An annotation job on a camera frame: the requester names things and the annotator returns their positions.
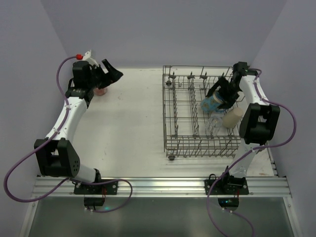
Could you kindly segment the pink patterned mug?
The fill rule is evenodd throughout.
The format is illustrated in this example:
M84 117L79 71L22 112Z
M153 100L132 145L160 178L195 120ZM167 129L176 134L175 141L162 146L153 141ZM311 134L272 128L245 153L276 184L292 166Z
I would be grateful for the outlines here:
M94 89L94 94L96 96L103 96L107 93L108 89L105 87L105 88L95 88Z

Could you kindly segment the blue butterfly mug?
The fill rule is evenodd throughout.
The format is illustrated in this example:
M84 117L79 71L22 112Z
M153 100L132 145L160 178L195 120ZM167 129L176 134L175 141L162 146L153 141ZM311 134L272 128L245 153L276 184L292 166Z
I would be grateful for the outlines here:
M211 114L212 112L223 113L225 109L219 108L222 104L222 97L219 95L218 91L215 91L210 97L205 97L201 101L200 107L202 111L207 114Z

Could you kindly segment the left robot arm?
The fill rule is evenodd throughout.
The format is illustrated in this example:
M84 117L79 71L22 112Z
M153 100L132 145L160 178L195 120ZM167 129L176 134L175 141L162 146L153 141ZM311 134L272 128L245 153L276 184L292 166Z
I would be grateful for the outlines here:
M73 63L72 73L67 91L62 92L64 105L56 123L44 139L35 141L36 158L43 176L96 183L100 178L99 171L81 164L72 141L79 121L94 97L94 89L108 87L123 73L107 59L97 64L87 56Z

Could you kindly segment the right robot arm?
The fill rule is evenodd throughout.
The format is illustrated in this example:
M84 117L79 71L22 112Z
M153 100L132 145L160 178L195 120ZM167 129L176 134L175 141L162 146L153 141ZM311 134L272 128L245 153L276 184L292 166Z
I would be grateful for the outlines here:
M255 155L273 138L280 108L264 101L265 95L259 83L259 74L246 62L233 65L232 76L219 76L201 103L204 111L231 108L242 92L248 104L241 119L241 138L237 154L231 165L218 178L205 180L205 191L210 195L247 195L246 176Z

